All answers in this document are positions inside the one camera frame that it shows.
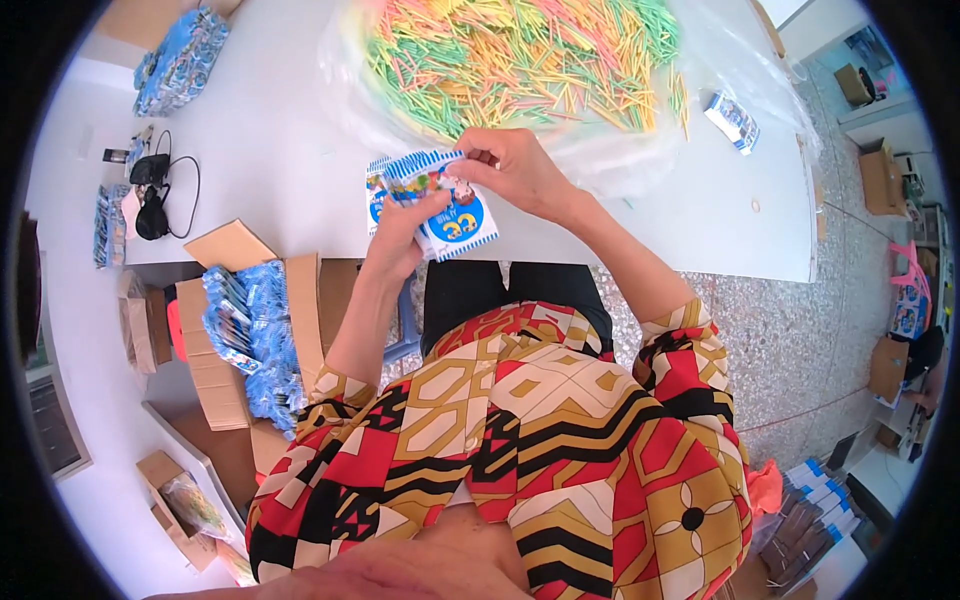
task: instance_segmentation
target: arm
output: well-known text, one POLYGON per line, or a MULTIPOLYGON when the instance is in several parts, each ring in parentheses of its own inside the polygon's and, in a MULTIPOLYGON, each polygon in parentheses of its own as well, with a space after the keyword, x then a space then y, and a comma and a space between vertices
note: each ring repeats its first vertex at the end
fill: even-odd
POLYGON ((450 202, 449 192, 432 194, 403 208, 387 200, 376 235, 367 250, 350 295, 337 338, 326 354, 326 365, 351 379, 377 387, 383 370, 387 328, 396 310, 396 297, 423 259, 414 230, 440 213, 450 202))
POLYGON ((623 299, 641 323, 659 319, 696 295, 677 273, 650 252, 587 192, 573 192, 570 217, 561 222, 610 270, 623 299))
POLYGON ((580 238, 610 269, 641 323, 664 317, 696 298, 680 276, 593 196, 564 177, 529 130, 471 128, 454 148, 468 160, 451 164, 448 173, 489 187, 517 208, 580 238))

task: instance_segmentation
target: hand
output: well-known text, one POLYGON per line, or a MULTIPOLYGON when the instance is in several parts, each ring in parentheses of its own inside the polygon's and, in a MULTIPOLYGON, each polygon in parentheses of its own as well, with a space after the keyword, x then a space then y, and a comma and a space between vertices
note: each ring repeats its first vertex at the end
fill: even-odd
POLYGON ((423 260, 423 252, 414 240, 414 231, 449 205, 449 190, 426 196, 408 207, 397 204, 389 196, 385 198, 380 223, 367 249, 361 273, 370 274, 387 284, 402 285, 423 260))
POLYGON ((468 128, 453 147, 467 160, 446 172, 479 183, 524 212, 569 228, 578 204, 596 202, 557 168, 530 130, 468 128))

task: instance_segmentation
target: black cable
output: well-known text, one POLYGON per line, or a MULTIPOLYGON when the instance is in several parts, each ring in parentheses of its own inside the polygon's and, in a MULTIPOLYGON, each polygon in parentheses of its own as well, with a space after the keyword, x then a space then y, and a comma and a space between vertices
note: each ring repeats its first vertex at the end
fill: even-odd
POLYGON ((168 146, 170 149, 167 151, 168 155, 174 153, 174 136, 170 133, 170 130, 163 130, 163 133, 160 134, 160 137, 156 139, 156 148, 154 148, 154 156, 160 153, 160 142, 163 141, 163 135, 166 133, 167 141, 170 142, 168 146))
MULTIPOLYGON (((181 160, 191 160, 191 161, 193 161, 193 165, 194 165, 195 167, 197 167, 197 197, 194 198, 194 200, 193 200, 193 211, 190 213, 190 224, 186 227, 186 233, 185 233, 184 235, 176 235, 176 234, 173 232, 173 230, 170 229, 170 235, 173 235, 174 237, 176 237, 176 238, 179 239, 179 240, 186 239, 186 237, 187 237, 188 235, 190 235, 190 229, 193 228, 193 218, 197 216, 197 204, 200 202, 200 163, 197 162, 197 159, 196 159, 196 158, 194 158, 194 157, 192 157, 192 156, 181 156, 181 157, 178 158, 177 160, 174 160, 173 162, 170 163, 170 167, 167 168, 167 174, 169 175, 170 169, 173 168, 173 166, 174 166, 175 164, 177 164, 178 162, 180 162, 181 160)), ((166 203, 166 201, 167 201, 167 194, 164 194, 164 195, 163 195, 163 201, 164 201, 165 203, 166 203)))

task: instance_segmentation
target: red object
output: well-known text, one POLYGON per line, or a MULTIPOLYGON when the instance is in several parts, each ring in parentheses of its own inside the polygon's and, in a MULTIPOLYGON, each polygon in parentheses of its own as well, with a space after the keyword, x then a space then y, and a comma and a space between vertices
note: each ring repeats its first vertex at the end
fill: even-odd
POLYGON ((183 347, 183 328, 180 326, 180 305, 177 300, 167 304, 167 325, 170 327, 170 339, 174 343, 174 352, 184 363, 186 362, 186 348, 183 347))
POLYGON ((747 494, 753 505, 754 517, 764 513, 771 515, 780 510, 783 501, 783 475, 774 459, 767 461, 761 470, 747 473, 747 494))

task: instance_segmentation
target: window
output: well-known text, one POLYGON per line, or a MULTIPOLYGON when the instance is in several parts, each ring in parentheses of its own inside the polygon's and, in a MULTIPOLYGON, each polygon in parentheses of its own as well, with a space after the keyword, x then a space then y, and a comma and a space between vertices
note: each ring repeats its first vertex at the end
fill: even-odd
MULTIPOLYGON (((41 253, 41 265, 44 258, 41 253)), ((59 481, 89 465, 90 456, 70 411, 57 368, 57 353, 47 331, 50 331, 50 318, 44 296, 40 306, 36 354, 27 362, 27 387, 36 436, 47 471, 59 481)))

